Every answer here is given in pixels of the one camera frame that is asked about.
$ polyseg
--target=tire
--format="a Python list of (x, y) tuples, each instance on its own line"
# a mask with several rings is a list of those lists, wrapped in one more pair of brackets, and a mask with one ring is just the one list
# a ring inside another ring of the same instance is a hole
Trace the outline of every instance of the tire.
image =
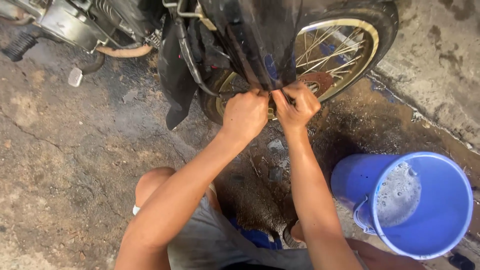
[[(338, 94), (345, 91), (345, 89), (349, 88), (352, 84), (360, 80), (367, 72), (372, 70), (388, 52), (398, 31), (398, 10), (393, 2), (377, 4), (347, 4), (344, 7), (333, 9), (324, 13), (318, 21), (321, 22), (344, 18), (359, 19), (370, 23), (378, 32), (378, 49), (373, 56), (373, 59), (368, 63), (367, 67), (353, 81), (332, 96), (328, 97), (323, 102), (327, 102), (336, 97)], [(214, 74), (207, 80), (206, 84), (213, 92), (218, 93), (223, 82), (230, 74), (231, 71), (228, 70), (216, 70), (214, 71)], [(216, 109), (216, 98), (203, 91), (200, 91), (199, 100), (200, 106), (205, 115), (211, 121), (221, 125), (223, 119)]]

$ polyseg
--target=motorcycle front wheel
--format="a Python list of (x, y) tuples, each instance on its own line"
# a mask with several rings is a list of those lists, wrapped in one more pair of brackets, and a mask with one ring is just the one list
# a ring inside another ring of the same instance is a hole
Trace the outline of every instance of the motorcycle front wheel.
[[(318, 22), (303, 28), (295, 41), (297, 78), (321, 74), (327, 86), (317, 81), (305, 83), (325, 102), (358, 81), (374, 68), (392, 46), (398, 30), (398, 11), (392, 2), (347, 6), (323, 14)], [(229, 70), (217, 70), (206, 82), (218, 93), (248, 89), (249, 84)], [(222, 124), (226, 99), (199, 92), (205, 115)], [(269, 119), (274, 119), (273, 108)]]

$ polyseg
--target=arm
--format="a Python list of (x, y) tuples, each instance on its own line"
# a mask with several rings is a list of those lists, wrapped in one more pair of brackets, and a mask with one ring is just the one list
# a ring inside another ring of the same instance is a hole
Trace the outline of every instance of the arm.
[(272, 91), (272, 96), (287, 139), (293, 202), (313, 267), (361, 270), (343, 236), (332, 196), (308, 140), (305, 126), (320, 103), (303, 83), (284, 90), (295, 99), (295, 106), (287, 103), (280, 90)]
[(169, 269), (167, 245), (190, 219), (208, 185), (267, 122), (268, 98), (259, 90), (228, 101), (212, 142), (142, 205), (127, 227), (116, 270)]

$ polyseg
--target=gray shorts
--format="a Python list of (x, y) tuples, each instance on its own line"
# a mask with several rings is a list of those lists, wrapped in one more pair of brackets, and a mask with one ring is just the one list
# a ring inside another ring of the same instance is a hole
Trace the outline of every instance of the gray shorts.
[(238, 262), (285, 270), (313, 269), (305, 248), (270, 250), (256, 247), (211, 208), (205, 196), (168, 245), (168, 259), (172, 270), (214, 270)]

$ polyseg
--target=soapy water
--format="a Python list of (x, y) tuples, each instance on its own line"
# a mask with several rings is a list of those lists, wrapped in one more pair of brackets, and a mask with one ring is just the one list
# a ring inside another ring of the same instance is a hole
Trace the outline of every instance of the soapy water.
[(420, 194), (417, 173), (406, 162), (398, 164), (378, 191), (377, 217), (380, 226), (386, 228), (404, 223), (417, 209)]

